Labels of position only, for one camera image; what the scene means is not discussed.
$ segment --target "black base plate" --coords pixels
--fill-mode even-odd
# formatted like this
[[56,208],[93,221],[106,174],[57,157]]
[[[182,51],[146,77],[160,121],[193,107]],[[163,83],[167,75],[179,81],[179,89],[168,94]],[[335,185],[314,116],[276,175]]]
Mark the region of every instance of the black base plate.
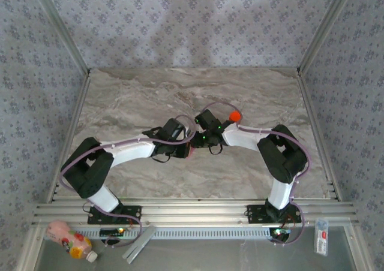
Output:
[[[141,206],[124,206],[122,208],[121,214],[131,215],[138,219],[142,217],[142,207]],[[108,225],[127,225],[129,224],[129,220],[127,218],[119,218],[105,215],[99,212],[96,208],[91,207],[88,215],[88,224],[89,225],[100,225],[100,224],[108,224]]]
[[257,223],[301,223],[301,215],[299,209],[295,205],[288,205],[283,215],[274,221],[266,213],[265,205],[248,205],[245,216],[248,217],[249,224]]

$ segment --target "robotic arm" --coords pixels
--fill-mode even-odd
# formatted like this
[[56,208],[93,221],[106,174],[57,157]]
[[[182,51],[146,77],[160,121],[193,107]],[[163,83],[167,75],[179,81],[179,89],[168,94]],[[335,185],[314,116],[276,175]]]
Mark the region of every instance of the robotic arm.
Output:
[[[123,210],[122,203],[104,184],[109,170],[114,166],[159,154],[169,158],[186,158],[191,148],[209,148],[212,153],[211,147],[220,146],[221,153],[223,146],[240,146],[259,151],[273,176],[274,181],[265,203],[265,210],[272,220],[278,221],[290,205],[289,195],[294,178],[302,173],[308,162],[298,145],[273,134],[280,133],[294,138],[288,128],[277,125],[271,130],[261,131],[243,127],[231,120],[221,123],[208,109],[196,116],[195,122],[203,131],[194,133],[191,140],[183,144],[178,143],[178,137],[182,132],[185,136],[190,134],[190,131],[177,118],[171,118],[164,127],[145,131],[143,135],[131,140],[98,142],[93,137],[87,138],[63,165],[62,171],[79,156],[96,147],[97,150],[73,164],[64,173],[64,177],[80,197],[87,198],[105,212],[120,214]],[[93,164],[89,165],[87,160],[93,161]]]

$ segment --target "patterned wallpaper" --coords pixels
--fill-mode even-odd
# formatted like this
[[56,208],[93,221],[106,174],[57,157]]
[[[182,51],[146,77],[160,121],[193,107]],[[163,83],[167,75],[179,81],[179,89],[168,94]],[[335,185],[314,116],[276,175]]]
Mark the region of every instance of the patterned wallpaper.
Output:
[[332,0],[53,0],[89,67],[299,64]]
[[384,270],[384,0],[348,0],[305,75],[345,200]]
[[14,270],[83,74],[37,0],[0,0],[0,10],[0,270]]

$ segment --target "gray marble surface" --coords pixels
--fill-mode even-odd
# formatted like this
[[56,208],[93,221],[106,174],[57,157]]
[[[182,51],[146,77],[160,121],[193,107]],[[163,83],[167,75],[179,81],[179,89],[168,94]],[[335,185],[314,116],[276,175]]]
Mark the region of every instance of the gray marble surface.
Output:
[[[296,196],[329,197],[292,72],[264,68],[92,70],[71,151],[89,136],[121,140],[163,126],[178,114],[195,117],[217,100],[238,106],[245,126],[287,125],[308,147],[314,162],[310,173],[300,180]],[[216,105],[211,111],[223,121],[232,110]],[[259,153],[227,147],[217,156],[199,149],[187,159],[171,158],[166,164],[149,158],[130,161],[111,169],[106,184],[120,197],[266,198],[272,176]],[[74,194],[59,187],[58,195]]]

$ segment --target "orange ball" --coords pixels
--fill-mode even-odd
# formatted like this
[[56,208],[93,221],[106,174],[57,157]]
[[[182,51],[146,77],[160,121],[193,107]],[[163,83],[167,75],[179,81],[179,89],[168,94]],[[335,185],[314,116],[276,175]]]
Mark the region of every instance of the orange ball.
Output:
[[229,120],[234,121],[234,122],[240,122],[241,117],[242,117],[242,116],[241,116],[240,112],[238,112],[238,111],[234,111],[234,112],[232,112],[232,113],[230,114],[230,116],[229,116]]

